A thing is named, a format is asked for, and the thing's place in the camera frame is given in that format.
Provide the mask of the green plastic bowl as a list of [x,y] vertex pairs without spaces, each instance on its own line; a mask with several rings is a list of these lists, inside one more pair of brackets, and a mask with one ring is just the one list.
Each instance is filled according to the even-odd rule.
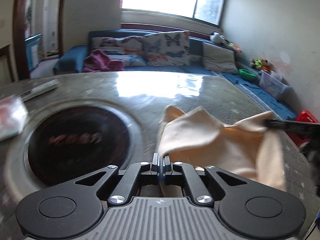
[[257,76],[253,72],[246,69],[239,69],[238,73],[240,77],[246,81],[254,81],[257,79]]

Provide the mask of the round black induction cooktop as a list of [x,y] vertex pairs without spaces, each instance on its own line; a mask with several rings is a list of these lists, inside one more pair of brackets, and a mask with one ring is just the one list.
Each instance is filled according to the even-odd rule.
[[33,174],[53,186],[99,170],[121,167],[129,154],[127,125],[115,113],[93,106],[58,111],[32,133],[28,162]]

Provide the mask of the large butterfly print pillow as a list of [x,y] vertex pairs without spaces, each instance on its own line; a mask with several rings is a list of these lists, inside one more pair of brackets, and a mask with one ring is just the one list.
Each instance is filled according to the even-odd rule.
[[189,31],[170,31],[143,36],[148,65],[187,66],[190,64]]

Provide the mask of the brown green plush toys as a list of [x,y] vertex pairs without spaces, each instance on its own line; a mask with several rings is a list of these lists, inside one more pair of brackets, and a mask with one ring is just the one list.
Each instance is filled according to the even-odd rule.
[[271,71],[272,63],[267,59],[252,59],[250,66],[256,70],[269,73]]

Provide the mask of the white red plastic packet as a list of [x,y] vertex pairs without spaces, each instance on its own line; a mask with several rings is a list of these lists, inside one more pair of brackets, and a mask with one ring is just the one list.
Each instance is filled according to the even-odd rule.
[[22,133],[27,122],[28,111],[19,96],[1,100],[0,140],[5,141]]

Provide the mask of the clear plastic storage box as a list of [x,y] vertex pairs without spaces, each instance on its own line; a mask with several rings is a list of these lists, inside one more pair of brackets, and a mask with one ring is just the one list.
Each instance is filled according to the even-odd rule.
[[289,85],[282,83],[267,72],[261,73],[259,86],[276,100],[283,100],[291,90]]

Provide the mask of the pink cloth on sofa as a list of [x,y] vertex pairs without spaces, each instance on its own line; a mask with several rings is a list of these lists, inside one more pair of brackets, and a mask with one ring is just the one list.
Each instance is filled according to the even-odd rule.
[[124,61],[112,60],[102,50],[97,49],[92,51],[88,57],[84,59],[82,71],[84,73],[97,72],[117,72],[125,69]]

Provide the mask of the grey plain pillow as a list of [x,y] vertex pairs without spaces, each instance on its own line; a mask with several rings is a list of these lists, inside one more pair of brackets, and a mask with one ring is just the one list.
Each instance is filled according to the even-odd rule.
[[234,52],[216,45],[203,43],[202,63],[207,70],[237,74]]

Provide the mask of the cream fleece garment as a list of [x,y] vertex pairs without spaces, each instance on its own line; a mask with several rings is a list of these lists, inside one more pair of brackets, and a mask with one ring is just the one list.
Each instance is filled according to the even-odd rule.
[[213,165],[261,184],[286,191],[279,133],[264,126],[274,112],[263,112],[232,125],[203,107],[188,113],[175,106],[164,110],[157,135],[157,152],[171,162],[203,170]]

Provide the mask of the white black plush toy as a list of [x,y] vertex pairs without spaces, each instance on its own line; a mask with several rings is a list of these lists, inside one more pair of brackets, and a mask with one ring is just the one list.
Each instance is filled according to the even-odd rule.
[[216,44],[224,44],[226,42],[224,36],[218,32],[213,32],[210,34],[209,38],[211,42]]

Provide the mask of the small butterfly print pillow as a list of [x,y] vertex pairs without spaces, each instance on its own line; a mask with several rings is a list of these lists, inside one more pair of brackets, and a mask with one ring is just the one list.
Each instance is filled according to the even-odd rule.
[[92,49],[100,49],[112,60],[123,61],[125,67],[144,67],[143,38],[127,37],[94,37],[91,39]]

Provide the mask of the blue corner sofa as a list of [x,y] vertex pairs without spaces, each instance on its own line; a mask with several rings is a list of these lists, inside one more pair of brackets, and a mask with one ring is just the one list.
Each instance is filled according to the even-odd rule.
[[262,72],[242,76],[240,55],[234,49],[200,38],[188,31],[147,32],[141,30],[91,31],[88,44],[71,48],[54,67],[54,74],[108,71],[158,71],[218,75],[240,88],[285,120],[295,111],[282,101],[289,87]]

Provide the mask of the light blue cabinet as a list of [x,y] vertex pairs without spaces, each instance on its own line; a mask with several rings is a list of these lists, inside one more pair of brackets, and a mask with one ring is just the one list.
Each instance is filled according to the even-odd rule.
[[25,39],[28,70],[32,71],[40,63],[39,41],[42,35],[37,34]]

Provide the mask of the red plastic stool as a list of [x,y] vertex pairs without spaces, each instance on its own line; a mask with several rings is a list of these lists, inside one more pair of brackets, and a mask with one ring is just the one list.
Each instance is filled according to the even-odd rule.
[[308,110],[302,110],[296,118],[297,122],[310,123],[311,125],[299,125],[287,132],[287,135],[300,147],[303,143],[310,141],[313,133],[313,124],[319,124],[319,120]]

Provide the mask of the brown wooden door frame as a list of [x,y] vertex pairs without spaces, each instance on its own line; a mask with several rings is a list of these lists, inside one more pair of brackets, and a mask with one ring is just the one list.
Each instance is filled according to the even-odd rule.
[[[18,80],[29,79],[29,70],[27,66],[27,54],[25,52],[24,41],[24,13],[26,0],[14,0],[14,8],[12,15],[12,39],[14,46],[14,55]],[[63,56],[63,9],[65,0],[59,2],[58,13],[58,42],[59,42],[59,57]]]

